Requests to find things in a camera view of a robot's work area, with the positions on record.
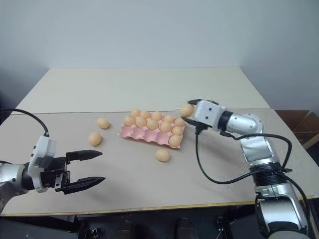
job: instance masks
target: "egg in carton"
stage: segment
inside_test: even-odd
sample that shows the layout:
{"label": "egg in carton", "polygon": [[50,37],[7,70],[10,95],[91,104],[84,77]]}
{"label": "egg in carton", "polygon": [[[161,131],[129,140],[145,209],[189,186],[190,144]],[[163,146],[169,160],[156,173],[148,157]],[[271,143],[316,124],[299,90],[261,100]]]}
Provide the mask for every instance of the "egg in carton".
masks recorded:
{"label": "egg in carton", "polygon": [[180,148],[184,130],[185,125],[181,118],[135,109],[131,111],[130,116],[124,118],[119,135]]}

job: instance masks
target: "egg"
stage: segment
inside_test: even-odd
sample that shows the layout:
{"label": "egg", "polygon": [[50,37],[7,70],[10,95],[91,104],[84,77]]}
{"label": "egg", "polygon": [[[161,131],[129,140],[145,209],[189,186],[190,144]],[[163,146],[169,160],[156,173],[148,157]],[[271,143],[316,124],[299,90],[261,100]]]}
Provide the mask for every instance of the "egg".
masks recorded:
{"label": "egg", "polygon": [[153,120],[158,121],[158,120],[161,120],[162,115],[161,115],[161,113],[160,113],[160,112],[155,111],[155,112],[153,112],[153,113],[152,113],[151,118],[152,118]]}
{"label": "egg", "polygon": [[140,113],[141,113],[141,111],[139,109],[134,109],[134,110],[131,111],[130,116],[136,117],[136,116],[139,116]]}
{"label": "egg", "polygon": [[171,129],[170,123],[168,122],[161,123],[159,129],[162,133],[170,132],[170,129]]}
{"label": "egg", "polygon": [[102,129],[110,127],[110,122],[107,118],[98,118],[95,120],[95,124]]}
{"label": "egg", "polygon": [[190,117],[194,113],[194,106],[191,104],[185,104],[180,109],[180,115],[183,117]]}
{"label": "egg", "polygon": [[181,143],[181,137],[178,135],[173,135],[169,138],[168,143],[172,148],[176,148]]}
{"label": "egg", "polygon": [[160,162],[167,162],[170,159],[170,153],[166,149],[159,149],[155,153],[155,158]]}
{"label": "egg", "polygon": [[174,124],[176,126],[183,126],[184,125],[184,120],[182,118],[177,118],[177,119],[175,119]]}
{"label": "egg", "polygon": [[149,117],[151,117],[151,114],[147,111],[141,111],[140,116],[145,118],[145,119],[148,119]]}
{"label": "egg", "polygon": [[164,116],[163,121],[164,122],[173,123],[174,122],[174,117],[170,116],[170,115]]}
{"label": "egg", "polygon": [[181,136],[183,134],[183,128],[180,127],[180,126],[175,126],[171,132],[174,134],[174,135],[179,135]]}
{"label": "egg", "polygon": [[146,125],[146,119],[144,119],[143,117],[136,117],[135,119],[135,124],[138,128],[143,128]]}
{"label": "egg", "polygon": [[127,127],[130,127],[132,125],[135,124],[135,118],[132,117],[132,116],[126,116],[124,118],[124,124],[127,126]]}
{"label": "egg", "polygon": [[90,133],[90,135],[88,137],[88,141],[89,141],[90,145],[92,145],[92,146],[96,146],[96,145],[100,144],[101,140],[102,140],[102,136],[97,132]]}
{"label": "egg", "polygon": [[146,125],[152,131],[159,127],[159,123],[157,121],[155,121],[154,119],[148,119],[148,122]]}

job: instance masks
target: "egg carton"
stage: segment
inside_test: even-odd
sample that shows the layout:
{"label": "egg carton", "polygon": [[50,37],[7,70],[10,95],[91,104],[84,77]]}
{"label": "egg carton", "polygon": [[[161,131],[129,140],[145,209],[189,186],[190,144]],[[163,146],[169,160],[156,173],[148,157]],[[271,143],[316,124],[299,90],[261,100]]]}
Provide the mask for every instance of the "egg carton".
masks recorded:
{"label": "egg carton", "polygon": [[[144,126],[143,128],[138,128],[135,124],[128,127],[125,124],[122,125],[121,127],[121,132],[119,132],[119,135],[128,138],[131,137],[133,139],[143,139],[146,142],[156,142],[159,145],[168,145],[169,147],[170,144],[168,143],[169,138],[173,135],[172,132],[167,132],[167,133],[162,133],[160,131],[160,124],[163,122],[163,120],[158,120],[159,127],[154,130],[150,130],[147,126]],[[174,123],[170,123],[171,130],[175,126]]]}

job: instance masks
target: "white table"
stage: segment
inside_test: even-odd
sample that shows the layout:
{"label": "white table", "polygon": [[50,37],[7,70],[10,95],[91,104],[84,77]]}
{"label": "white table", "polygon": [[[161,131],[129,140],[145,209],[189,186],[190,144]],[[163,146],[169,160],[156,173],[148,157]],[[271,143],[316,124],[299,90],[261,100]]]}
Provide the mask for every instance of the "white table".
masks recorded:
{"label": "white table", "polygon": [[[123,88],[122,85],[131,79],[135,83]],[[173,87],[161,84],[157,84],[156,91],[150,91],[151,85],[137,87],[137,83],[149,79],[155,82],[170,79],[171,86],[180,87],[182,93],[176,96]],[[137,89],[143,95],[135,94]],[[72,181],[88,176],[107,176],[107,179],[89,190],[70,195],[55,193],[52,189],[43,194],[33,190],[13,198],[3,213],[10,216],[69,215],[253,203],[251,178],[223,186],[211,183],[201,174],[195,159],[192,127],[187,127],[179,150],[169,149],[172,160],[168,163],[154,159],[160,146],[117,135],[124,115],[128,114],[122,111],[138,107],[173,111],[171,114],[178,115],[175,109],[195,98],[219,101],[235,107],[231,110],[238,113],[256,114],[263,120],[265,132],[288,137],[293,142],[288,167],[294,169],[289,176],[308,196],[319,195],[319,185],[314,180],[318,178],[319,168],[240,68],[52,69],[18,108],[39,113],[51,137],[58,141],[56,156],[82,149],[104,153],[96,159],[72,163]],[[112,127],[98,129],[94,125],[97,117],[107,117]],[[86,141],[91,131],[100,131],[104,138],[96,148]],[[14,163],[25,163],[41,133],[42,128],[30,117],[10,116],[0,126],[2,157]],[[274,144],[282,159],[286,144],[279,140],[274,140]],[[211,130],[200,136],[200,154],[209,175],[220,180],[234,178],[248,170],[239,143]]]}

